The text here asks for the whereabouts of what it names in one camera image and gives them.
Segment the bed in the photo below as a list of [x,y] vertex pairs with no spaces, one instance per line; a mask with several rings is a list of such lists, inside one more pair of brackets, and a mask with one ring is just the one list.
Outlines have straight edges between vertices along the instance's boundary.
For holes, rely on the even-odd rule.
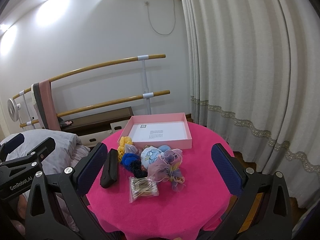
[[[79,160],[87,156],[90,152],[88,147],[82,145],[80,138],[76,134],[44,129],[28,130],[22,132],[22,134],[25,137],[24,143],[10,153],[6,161],[26,156],[28,152],[43,140],[52,137],[56,142],[55,150],[42,161],[43,171],[46,175],[61,173],[66,167],[76,166]],[[12,134],[8,136],[2,140],[0,144],[2,145],[6,141],[9,141],[15,135],[16,134]],[[23,195],[26,200],[28,200],[29,191]],[[74,231],[78,231],[60,194],[57,194],[57,199],[69,227]]]

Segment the pink box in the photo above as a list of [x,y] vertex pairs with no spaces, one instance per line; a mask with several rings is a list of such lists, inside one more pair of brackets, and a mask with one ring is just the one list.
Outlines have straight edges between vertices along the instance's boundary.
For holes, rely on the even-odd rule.
[[181,150],[192,147],[185,113],[134,115],[122,131],[118,145],[122,136],[130,136],[138,148],[146,145],[168,145]]

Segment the pink tablecloth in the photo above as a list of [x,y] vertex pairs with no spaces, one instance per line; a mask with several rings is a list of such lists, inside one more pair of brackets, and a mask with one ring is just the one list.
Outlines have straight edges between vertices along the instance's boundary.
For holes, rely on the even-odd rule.
[[[231,156],[233,152],[215,132],[194,123],[188,125],[192,148],[183,150],[180,167],[186,186],[181,192],[172,191],[170,182],[160,182],[159,196],[141,197],[129,203],[128,178],[133,174],[119,165],[118,181],[103,189],[100,171],[87,198],[90,210],[105,231],[122,231],[127,240],[152,237],[194,240],[201,228],[214,230],[219,225],[231,195],[211,160],[211,148],[221,143]],[[116,132],[103,141],[108,150],[117,149],[120,134],[121,131]]]

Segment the white drawer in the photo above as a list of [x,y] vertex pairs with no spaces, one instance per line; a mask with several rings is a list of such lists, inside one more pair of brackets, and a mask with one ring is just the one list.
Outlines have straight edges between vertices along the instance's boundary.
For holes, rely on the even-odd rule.
[[111,125],[112,132],[114,133],[114,132],[116,132],[118,130],[123,129],[127,125],[128,122],[129,122],[129,120],[123,120],[123,121],[120,121],[120,122],[111,123],[110,125]]
[[103,132],[97,132],[92,134],[87,134],[79,136],[82,144],[87,147],[94,147],[98,142],[102,142],[105,138],[112,134],[112,130],[107,130]]

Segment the white fan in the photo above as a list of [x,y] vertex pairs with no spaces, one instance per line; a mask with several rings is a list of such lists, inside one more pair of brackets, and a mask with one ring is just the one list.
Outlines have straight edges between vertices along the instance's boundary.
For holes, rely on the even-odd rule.
[[8,99],[7,106],[8,106],[8,112],[12,121],[17,122],[17,120],[19,120],[19,109],[21,105],[16,104],[14,99],[10,98]]

